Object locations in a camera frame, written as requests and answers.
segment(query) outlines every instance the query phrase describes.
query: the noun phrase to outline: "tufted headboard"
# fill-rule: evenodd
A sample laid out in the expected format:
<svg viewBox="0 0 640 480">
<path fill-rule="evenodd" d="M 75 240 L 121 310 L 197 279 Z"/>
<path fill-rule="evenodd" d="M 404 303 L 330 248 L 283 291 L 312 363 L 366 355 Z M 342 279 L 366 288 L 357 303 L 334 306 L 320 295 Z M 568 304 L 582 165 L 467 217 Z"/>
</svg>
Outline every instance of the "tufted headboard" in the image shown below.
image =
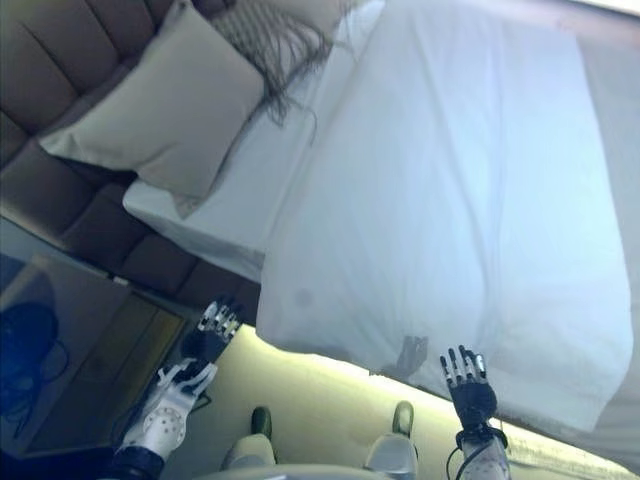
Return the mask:
<svg viewBox="0 0 640 480">
<path fill-rule="evenodd" d="M 114 275 L 203 305 L 222 277 L 225 285 L 241 280 L 131 217 L 122 197 L 133 174 L 51 157 L 36 141 L 78 119 L 127 75 L 171 1 L 2 0 L 0 213 Z M 228 2 L 194 3 L 211 16 Z"/>
</svg>

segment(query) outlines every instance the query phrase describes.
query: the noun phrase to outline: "robot wrist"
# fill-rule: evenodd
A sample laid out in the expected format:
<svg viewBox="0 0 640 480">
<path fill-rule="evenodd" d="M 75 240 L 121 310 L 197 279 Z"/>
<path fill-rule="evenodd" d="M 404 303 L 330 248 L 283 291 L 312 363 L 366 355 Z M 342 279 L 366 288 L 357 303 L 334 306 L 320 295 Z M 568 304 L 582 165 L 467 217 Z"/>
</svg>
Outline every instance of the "robot wrist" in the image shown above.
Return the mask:
<svg viewBox="0 0 640 480">
<path fill-rule="evenodd" d="M 456 434 L 456 444 L 462 449 L 462 443 L 482 444 L 493 440 L 497 437 L 502 446 L 507 448 L 508 441 L 505 433 L 498 429 L 493 428 L 487 423 L 479 423 L 473 426 L 468 426 Z"/>
</svg>

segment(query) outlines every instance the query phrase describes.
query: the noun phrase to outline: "robotic hand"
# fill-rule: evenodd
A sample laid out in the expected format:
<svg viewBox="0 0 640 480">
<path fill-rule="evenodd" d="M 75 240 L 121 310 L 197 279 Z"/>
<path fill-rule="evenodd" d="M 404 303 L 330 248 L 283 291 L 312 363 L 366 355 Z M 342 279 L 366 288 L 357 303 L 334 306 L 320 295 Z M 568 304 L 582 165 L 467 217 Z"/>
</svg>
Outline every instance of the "robotic hand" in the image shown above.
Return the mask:
<svg viewBox="0 0 640 480">
<path fill-rule="evenodd" d="M 487 381 L 484 358 L 463 345 L 458 347 L 458 351 L 460 367 L 455 350 L 450 348 L 448 351 L 453 375 L 449 371 L 447 358 L 440 357 L 451 400 L 462 424 L 462 431 L 456 435 L 456 444 L 464 452 L 465 461 L 456 479 L 461 478 L 471 462 L 474 463 L 467 473 L 468 479 L 510 479 L 504 451 L 508 445 L 507 437 L 502 430 L 488 424 L 488 420 L 496 413 L 498 401 Z"/>
<path fill-rule="evenodd" d="M 239 308 L 220 298 L 205 310 L 182 343 L 183 360 L 158 371 L 159 380 L 137 420 L 129 427 L 104 480 L 156 480 L 186 434 L 186 421 L 213 381 L 213 362 L 242 325 Z"/>
</svg>

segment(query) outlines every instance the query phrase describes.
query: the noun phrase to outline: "throw blanket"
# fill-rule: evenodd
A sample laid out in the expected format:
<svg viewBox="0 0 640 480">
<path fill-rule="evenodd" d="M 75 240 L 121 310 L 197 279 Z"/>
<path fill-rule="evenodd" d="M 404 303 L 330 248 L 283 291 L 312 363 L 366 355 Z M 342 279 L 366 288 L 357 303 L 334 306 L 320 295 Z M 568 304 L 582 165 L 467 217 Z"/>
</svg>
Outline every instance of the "throw blanket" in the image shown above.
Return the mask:
<svg viewBox="0 0 640 480">
<path fill-rule="evenodd" d="M 258 334 L 447 394 L 487 355 L 503 414 L 590 430 L 622 381 L 629 287 L 579 49 L 394 0 L 267 251 Z"/>
</svg>

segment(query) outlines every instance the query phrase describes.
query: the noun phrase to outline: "robot finger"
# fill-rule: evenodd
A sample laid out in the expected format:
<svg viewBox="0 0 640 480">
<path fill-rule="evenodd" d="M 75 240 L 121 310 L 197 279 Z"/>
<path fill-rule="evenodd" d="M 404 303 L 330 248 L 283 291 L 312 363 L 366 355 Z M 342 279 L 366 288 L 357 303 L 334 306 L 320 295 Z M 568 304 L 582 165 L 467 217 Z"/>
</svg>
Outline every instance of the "robot finger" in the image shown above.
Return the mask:
<svg viewBox="0 0 640 480">
<path fill-rule="evenodd" d="M 453 374 L 456 376 L 456 384 L 462 382 L 462 375 L 458 369 L 458 362 L 456 360 L 456 352 L 453 348 L 449 349 L 449 358 L 451 359 L 451 365 L 453 366 Z"/>
<path fill-rule="evenodd" d="M 459 345 L 458 350 L 460 351 L 460 358 L 462 358 L 462 363 L 464 364 L 464 371 L 467 374 L 467 382 L 474 382 L 475 378 L 473 376 L 473 368 L 469 363 L 469 359 L 467 356 L 467 350 L 464 348 L 464 345 Z"/>
<path fill-rule="evenodd" d="M 476 367 L 481 382 L 487 381 L 487 369 L 484 366 L 484 357 L 480 354 L 476 355 L 473 359 L 473 364 Z"/>
<path fill-rule="evenodd" d="M 451 385 L 453 384 L 453 377 L 447 368 L 447 359 L 444 355 L 440 355 L 440 365 L 442 365 L 442 373 L 444 373 L 444 378 L 447 380 L 447 386 L 451 388 Z"/>
</svg>

